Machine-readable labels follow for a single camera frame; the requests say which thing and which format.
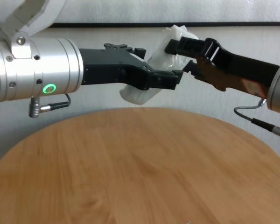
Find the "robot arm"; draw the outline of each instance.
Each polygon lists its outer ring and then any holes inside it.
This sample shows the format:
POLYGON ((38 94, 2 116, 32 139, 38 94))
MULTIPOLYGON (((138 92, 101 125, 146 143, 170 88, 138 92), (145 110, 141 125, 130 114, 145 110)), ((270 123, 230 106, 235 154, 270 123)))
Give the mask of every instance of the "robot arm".
MULTIPOLYGON (((125 83, 144 93, 150 88, 172 89, 183 72, 221 91, 234 88, 266 99, 268 108, 280 113, 280 66, 237 56, 216 40, 182 37, 169 41, 165 52, 197 60, 180 70, 155 70, 143 58, 146 50, 105 44, 105 49, 79 49, 63 38, 31 38, 54 22, 66 0, 26 0, 0 24, 0 102, 31 98, 29 116, 70 105, 68 93, 81 85, 125 83), (40 105, 40 97, 65 94, 68 101, 40 105)), ((280 136, 280 128, 251 119, 252 123, 280 136)))

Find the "metal bracket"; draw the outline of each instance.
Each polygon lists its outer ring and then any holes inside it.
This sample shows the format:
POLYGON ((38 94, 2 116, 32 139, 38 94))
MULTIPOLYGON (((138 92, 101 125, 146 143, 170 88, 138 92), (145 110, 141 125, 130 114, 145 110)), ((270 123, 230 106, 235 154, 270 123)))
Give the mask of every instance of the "metal bracket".
POLYGON ((52 25, 66 1, 26 0, 0 24, 0 39, 15 58, 31 58, 30 36, 52 25))

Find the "white wall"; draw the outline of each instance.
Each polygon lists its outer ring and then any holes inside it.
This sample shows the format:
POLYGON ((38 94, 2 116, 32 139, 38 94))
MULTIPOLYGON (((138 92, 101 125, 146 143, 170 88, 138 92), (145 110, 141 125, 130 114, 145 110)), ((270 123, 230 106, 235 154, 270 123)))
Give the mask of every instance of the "white wall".
MULTIPOLYGON (((0 0, 0 22, 24 0, 0 0)), ((56 22, 280 22, 280 0, 67 0, 56 22)))
MULTIPOLYGON (((189 30, 201 39, 212 37, 219 40, 233 53, 280 65, 280 27, 190 28, 189 30)), ((125 43, 133 47, 146 48, 147 56, 150 56, 164 34, 162 28, 85 28, 47 29, 37 36, 70 38, 80 48, 103 48, 105 42, 125 43)), ((123 86, 123 84, 82 86, 71 94, 71 107, 41 114, 37 119, 28 117, 28 99, 0 103, 0 158, 18 141, 62 119, 105 109, 134 107, 135 105, 121 99, 119 90, 123 86)), ((43 97, 42 102, 55 102, 61 99, 64 99, 64 96, 43 97)), ((258 100, 257 97, 232 89, 220 92, 211 85, 196 81, 191 75, 184 74, 175 91, 163 90, 144 106, 176 108, 227 121, 262 139, 280 155, 279 137, 233 113, 235 106, 255 105, 258 100)), ((280 126, 280 114, 266 108, 245 113, 280 126)))

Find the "white object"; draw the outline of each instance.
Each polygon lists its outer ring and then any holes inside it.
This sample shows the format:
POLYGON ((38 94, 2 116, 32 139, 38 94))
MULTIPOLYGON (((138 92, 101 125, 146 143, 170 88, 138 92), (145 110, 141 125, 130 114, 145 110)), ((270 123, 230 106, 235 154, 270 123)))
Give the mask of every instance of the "white object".
MULTIPOLYGON (((171 39, 180 40, 182 36, 198 39, 193 33, 187 31, 185 26, 178 27, 174 25, 172 28, 167 29, 166 38, 162 41, 157 50, 152 54, 147 63, 155 70, 181 70, 183 69, 190 58, 181 55, 170 55, 165 53, 165 48, 171 39)), ((161 89, 151 88, 147 91, 139 90, 133 86, 126 85, 124 89, 120 90, 121 97, 133 104, 142 105, 159 93, 161 89)))

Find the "round wooden table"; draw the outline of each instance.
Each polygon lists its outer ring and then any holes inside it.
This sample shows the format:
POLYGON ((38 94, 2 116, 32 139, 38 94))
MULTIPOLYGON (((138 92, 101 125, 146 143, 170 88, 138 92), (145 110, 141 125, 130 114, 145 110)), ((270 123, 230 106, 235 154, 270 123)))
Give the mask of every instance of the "round wooden table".
POLYGON ((280 224, 280 158, 190 112, 65 120, 0 161, 0 224, 280 224))

